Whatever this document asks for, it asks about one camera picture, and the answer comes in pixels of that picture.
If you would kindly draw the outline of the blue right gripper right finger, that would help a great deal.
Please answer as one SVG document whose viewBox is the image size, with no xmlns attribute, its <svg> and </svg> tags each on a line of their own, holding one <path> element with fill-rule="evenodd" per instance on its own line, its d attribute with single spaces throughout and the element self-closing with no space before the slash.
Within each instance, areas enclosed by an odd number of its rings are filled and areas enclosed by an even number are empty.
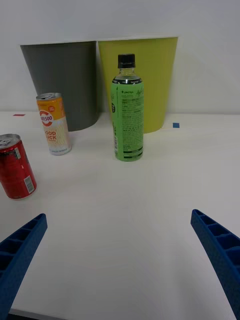
<svg viewBox="0 0 240 320">
<path fill-rule="evenodd" d="M 240 238 L 194 209 L 190 224 L 203 246 L 235 318 L 240 319 Z"/>
</svg>

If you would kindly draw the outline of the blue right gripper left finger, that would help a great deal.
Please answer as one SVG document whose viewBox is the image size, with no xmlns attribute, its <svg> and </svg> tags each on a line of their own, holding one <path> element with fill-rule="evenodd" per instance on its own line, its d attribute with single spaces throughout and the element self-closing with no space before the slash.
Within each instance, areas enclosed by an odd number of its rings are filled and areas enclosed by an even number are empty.
<svg viewBox="0 0 240 320">
<path fill-rule="evenodd" d="M 44 213 L 0 243 L 0 319 L 5 320 L 48 228 Z"/>
</svg>

